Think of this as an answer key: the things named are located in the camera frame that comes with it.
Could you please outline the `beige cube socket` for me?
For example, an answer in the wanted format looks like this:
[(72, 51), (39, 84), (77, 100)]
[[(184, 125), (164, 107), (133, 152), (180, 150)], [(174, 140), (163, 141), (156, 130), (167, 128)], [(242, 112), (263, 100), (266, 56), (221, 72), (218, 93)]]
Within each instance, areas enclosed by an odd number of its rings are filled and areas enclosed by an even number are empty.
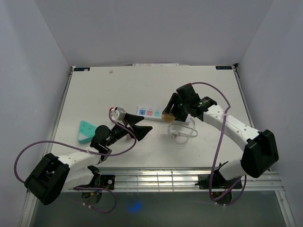
[(161, 118), (168, 123), (172, 123), (176, 119), (172, 114), (162, 114)]

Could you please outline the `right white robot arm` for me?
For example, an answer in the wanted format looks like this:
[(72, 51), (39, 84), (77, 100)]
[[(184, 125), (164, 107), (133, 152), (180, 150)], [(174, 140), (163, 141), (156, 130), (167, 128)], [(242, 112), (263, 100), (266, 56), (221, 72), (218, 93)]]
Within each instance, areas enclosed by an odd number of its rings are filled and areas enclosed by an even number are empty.
[(220, 188), (242, 176), (258, 178), (279, 160), (276, 139), (270, 130), (252, 128), (227, 112), (213, 99), (201, 98), (192, 84), (186, 84), (172, 94), (161, 116), (167, 122), (184, 122), (188, 116), (197, 118), (219, 129), (221, 135), (226, 135), (239, 146), (242, 157), (227, 161), (213, 171), (211, 178)]

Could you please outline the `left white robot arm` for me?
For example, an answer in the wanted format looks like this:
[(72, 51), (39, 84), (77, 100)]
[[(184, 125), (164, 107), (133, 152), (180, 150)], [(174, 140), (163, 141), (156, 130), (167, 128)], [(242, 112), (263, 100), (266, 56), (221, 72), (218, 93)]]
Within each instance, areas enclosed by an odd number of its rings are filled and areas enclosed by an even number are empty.
[(111, 117), (114, 127), (98, 126), (88, 148), (76, 148), (74, 153), (68, 155), (48, 153), (43, 156), (24, 186), (44, 205), (55, 201), (65, 190), (108, 189), (97, 165), (115, 156), (110, 146), (123, 137), (130, 136), (135, 143), (141, 141), (153, 129), (152, 126), (139, 126), (143, 119), (128, 113)]

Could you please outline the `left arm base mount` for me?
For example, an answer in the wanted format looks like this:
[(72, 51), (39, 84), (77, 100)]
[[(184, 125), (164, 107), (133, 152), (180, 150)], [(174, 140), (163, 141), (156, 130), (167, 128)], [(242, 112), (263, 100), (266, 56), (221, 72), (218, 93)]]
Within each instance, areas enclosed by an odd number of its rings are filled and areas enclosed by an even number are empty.
[[(115, 175), (98, 175), (94, 176), (91, 182), (87, 185), (79, 185), (83, 188), (103, 188), (108, 190), (114, 190), (115, 188)], [(102, 198), (101, 190), (89, 190), (88, 192), (81, 193), (81, 199), (84, 203), (89, 205), (96, 205)]]

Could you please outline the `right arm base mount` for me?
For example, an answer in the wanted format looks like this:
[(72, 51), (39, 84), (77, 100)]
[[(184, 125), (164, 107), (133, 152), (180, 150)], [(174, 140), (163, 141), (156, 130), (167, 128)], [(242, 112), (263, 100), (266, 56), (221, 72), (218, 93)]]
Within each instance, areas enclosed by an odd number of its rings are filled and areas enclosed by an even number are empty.
[[(203, 190), (203, 189), (208, 189), (210, 188), (209, 186), (210, 183), (210, 175), (206, 175), (206, 174), (201, 174), (198, 175), (198, 181), (195, 183), (195, 186), (198, 186), (199, 189)], [(232, 187), (235, 184), (235, 186), (233, 187), (233, 189), (242, 189), (243, 190), (243, 184), (241, 182), (241, 180), (239, 180), (238, 178), (233, 178), (231, 180), (224, 180), (223, 178), (219, 178), (217, 176), (215, 176), (215, 174), (213, 175), (213, 181), (212, 181), (212, 197), (214, 199), (220, 197), (222, 194), (224, 194), (226, 191), (228, 191), (228, 189), (230, 187)], [(222, 205), (222, 206), (226, 206), (226, 205), (230, 205), (233, 203), (232, 201), (232, 191), (229, 191), (227, 194), (225, 194), (224, 197), (222, 197), (221, 199), (215, 201), (218, 204)]]

